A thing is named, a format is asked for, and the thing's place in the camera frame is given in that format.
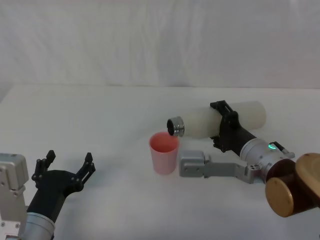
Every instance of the table surface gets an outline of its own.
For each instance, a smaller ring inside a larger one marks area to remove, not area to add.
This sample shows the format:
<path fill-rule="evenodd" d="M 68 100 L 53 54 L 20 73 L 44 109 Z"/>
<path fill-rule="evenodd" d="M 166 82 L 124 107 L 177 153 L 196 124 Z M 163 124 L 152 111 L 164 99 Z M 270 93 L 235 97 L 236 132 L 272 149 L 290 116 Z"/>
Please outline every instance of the table surface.
<path fill-rule="evenodd" d="M 153 171 L 149 137 L 168 118 L 210 102 L 261 101 L 263 128 L 296 156 L 320 152 L 320 90 L 255 88 L 16 85 L 0 103 L 0 152 L 22 154 L 29 175 L 53 149 L 51 169 L 76 172 L 91 152 L 96 172 L 69 196 L 55 239 L 77 240 L 301 240 L 319 239 L 319 209 L 277 216 L 262 183 L 235 178 L 181 178 Z M 181 148 L 203 150 L 217 161 L 239 161 L 209 139 L 183 138 Z M 29 204 L 33 181 L 24 193 Z"/>

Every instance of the paper cup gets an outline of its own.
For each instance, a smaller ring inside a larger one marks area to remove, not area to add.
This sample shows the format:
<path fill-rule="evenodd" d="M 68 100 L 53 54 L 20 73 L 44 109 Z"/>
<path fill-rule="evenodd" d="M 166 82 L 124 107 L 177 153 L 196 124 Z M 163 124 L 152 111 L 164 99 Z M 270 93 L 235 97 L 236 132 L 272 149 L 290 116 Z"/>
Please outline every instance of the paper cup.
<path fill-rule="evenodd" d="M 153 169 L 160 175 L 172 173 L 177 166 L 179 140 L 167 132 L 158 132 L 149 140 Z"/>

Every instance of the white wall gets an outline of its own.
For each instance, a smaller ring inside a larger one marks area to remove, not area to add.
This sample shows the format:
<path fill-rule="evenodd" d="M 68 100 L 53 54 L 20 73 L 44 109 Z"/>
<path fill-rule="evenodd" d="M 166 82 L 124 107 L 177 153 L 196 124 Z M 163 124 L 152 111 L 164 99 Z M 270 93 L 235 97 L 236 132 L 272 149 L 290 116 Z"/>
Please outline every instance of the white wall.
<path fill-rule="evenodd" d="M 12 86 L 12 82 L 0 81 L 0 103 L 2 99 L 4 99 L 4 97 L 7 95 L 8 91 L 11 89 Z"/>
<path fill-rule="evenodd" d="M 0 1 L 1 81 L 320 88 L 319 76 L 319 0 Z"/>

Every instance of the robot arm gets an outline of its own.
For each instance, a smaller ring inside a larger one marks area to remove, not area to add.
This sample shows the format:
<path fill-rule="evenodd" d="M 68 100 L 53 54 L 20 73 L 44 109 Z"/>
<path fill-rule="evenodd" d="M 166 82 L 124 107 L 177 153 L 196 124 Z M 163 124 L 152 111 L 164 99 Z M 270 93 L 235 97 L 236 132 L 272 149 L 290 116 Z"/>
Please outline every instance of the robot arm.
<path fill-rule="evenodd" d="M 80 192 L 95 172 L 91 153 L 77 173 L 49 170 L 56 155 L 50 150 L 36 162 L 32 180 L 37 192 L 26 210 L 23 191 L 28 181 L 26 159 L 17 154 L 0 154 L 0 240 L 52 240 L 55 222 L 67 198 Z"/>
<path fill-rule="evenodd" d="M 182 151 L 179 172 L 182 177 L 236 177 L 252 184 L 255 178 L 266 183 L 270 207 L 288 217 L 320 206 L 320 154 L 309 153 L 295 163 L 295 155 L 278 142 L 267 143 L 239 123 L 236 111 L 225 101 L 210 104 L 222 116 L 214 147 L 223 153 L 233 151 L 244 164 L 214 162 L 202 151 Z"/>

